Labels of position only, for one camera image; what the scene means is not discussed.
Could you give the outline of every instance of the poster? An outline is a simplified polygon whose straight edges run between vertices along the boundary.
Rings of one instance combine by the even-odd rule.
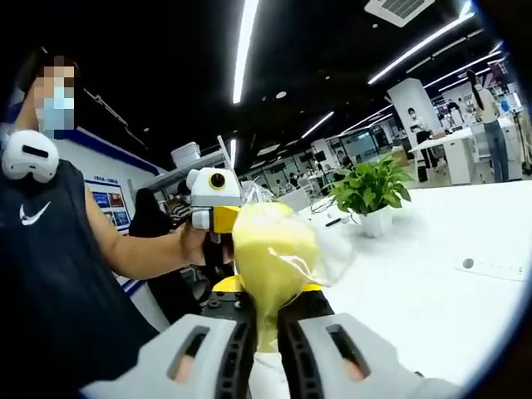
[[[107,220],[118,231],[127,234],[131,218],[118,180],[94,176],[93,180],[85,180],[85,182],[87,188],[92,192],[92,197]]]

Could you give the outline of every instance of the air vent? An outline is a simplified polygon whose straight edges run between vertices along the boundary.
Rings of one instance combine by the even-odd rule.
[[[398,27],[404,27],[435,0],[371,0],[364,9]]]

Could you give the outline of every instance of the nike logo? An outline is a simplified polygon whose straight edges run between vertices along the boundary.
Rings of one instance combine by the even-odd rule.
[[[44,211],[47,210],[48,205],[50,204],[50,201],[48,201],[48,204],[44,205],[44,208],[39,210],[36,214],[33,216],[26,216],[26,213],[24,212],[24,204],[20,205],[20,210],[18,211],[18,215],[20,216],[20,220],[22,221],[22,224],[25,226],[31,226],[35,222],[39,220],[39,218],[44,214]]]

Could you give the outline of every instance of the black ceiling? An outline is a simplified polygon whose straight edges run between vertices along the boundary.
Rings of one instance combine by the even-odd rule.
[[[299,139],[329,111],[334,116],[293,150],[336,135],[383,108],[386,89],[406,77],[408,68],[480,28],[472,18],[369,86],[375,72],[455,19],[458,11],[455,1],[438,0],[399,28],[364,12],[366,3],[262,0],[243,100],[237,106],[231,100],[244,0],[55,9],[62,23],[45,30],[41,44],[77,61],[81,84],[124,118],[147,149],[80,91],[79,125],[167,169],[172,168],[170,151],[180,145],[193,140],[205,149],[216,144],[219,134],[235,137],[237,166],[243,169],[257,160],[260,149]],[[493,45],[494,39],[482,32],[410,76],[434,80],[485,55]],[[435,96],[452,82],[443,81],[429,94]],[[288,94],[277,100],[279,91]]]

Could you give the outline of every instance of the white table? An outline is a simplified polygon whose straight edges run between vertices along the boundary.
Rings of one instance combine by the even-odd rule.
[[[494,267],[532,261],[532,182],[411,190],[388,236],[361,236],[353,222],[328,228],[356,246],[342,280],[324,292],[391,342],[400,362],[426,377],[466,384],[499,344],[525,283],[466,273],[466,258]],[[342,213],[300,212],[323,227]],[[250,382],[254,399],[289,397],[279,356],[260,355]]]
[[[499,118],[500,127],[502,129],[515,128],[514,123],[506,118]],[[451,175],[451,183],[453,185],[468,185],[471,183],[474,162],[472,159],[471,148],[469,146],[469,140],[473,135],[480,131],[466,127],[465,129],[454,132],[451,135],[446,135],[440,139],[430,139],[423,141],[419,145],[413,147],[409,152],[415,155],[415,169],[417,179],[417,158],[421,150],[428,150],[438,145],[443,145],[446,152],[447,164],[449,165],[449,172]],[[510,147],[515,147],[513,144],[508,143],[507,147],[511,151]]]

